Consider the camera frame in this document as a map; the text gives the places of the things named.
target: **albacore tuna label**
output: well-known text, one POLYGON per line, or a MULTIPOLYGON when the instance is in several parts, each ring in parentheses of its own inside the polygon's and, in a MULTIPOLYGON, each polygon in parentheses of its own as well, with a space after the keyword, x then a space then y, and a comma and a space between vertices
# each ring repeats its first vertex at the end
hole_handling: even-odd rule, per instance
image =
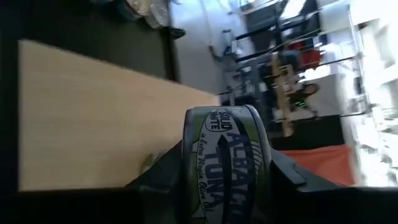
POLYGON ((262 152, 258 142, 249 137, 248 122, 241 121, 241 116, 213 109, 201 126, 195 127, 200 128, 193 144, 198 190, 194 195, 199 197, 199 206, 192 218, 204 218, 212 224, 242 223, 252 216, 262 152))

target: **wooden table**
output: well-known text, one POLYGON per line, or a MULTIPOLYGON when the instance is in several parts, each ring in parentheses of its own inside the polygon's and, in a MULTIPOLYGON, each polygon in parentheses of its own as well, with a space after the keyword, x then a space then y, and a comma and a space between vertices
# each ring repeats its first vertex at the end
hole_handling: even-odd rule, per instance
POLYGON ((182 138, 185 111, 217 96, 20 42, 19 190, 123 187, 182 138))

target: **wooden easel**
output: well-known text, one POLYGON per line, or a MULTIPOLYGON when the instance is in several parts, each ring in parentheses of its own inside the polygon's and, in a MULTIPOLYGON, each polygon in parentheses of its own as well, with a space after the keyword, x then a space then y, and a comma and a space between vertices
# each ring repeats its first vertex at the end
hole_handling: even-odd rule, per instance
POLYGON ((289 137, 293 135, 293 128, 291 124, 291 120, 289 118, 290 114, 290 105, 289 99, 287 98, 286 92, 284 90, 285 79, 288 79, 289 87, 293 89, 294 81, 293 81, 293 68, 291 65, 279 66, 279 60, 276 54, 272 54, 271 57, 272 64, 272 74, 275 77, 274 82, 277 85, 276 93, 277 93, 277 103, 278 107, 282 110, 282 116, 284 120, 282 121, 282 128, 284 130, 284 137, 289 137))

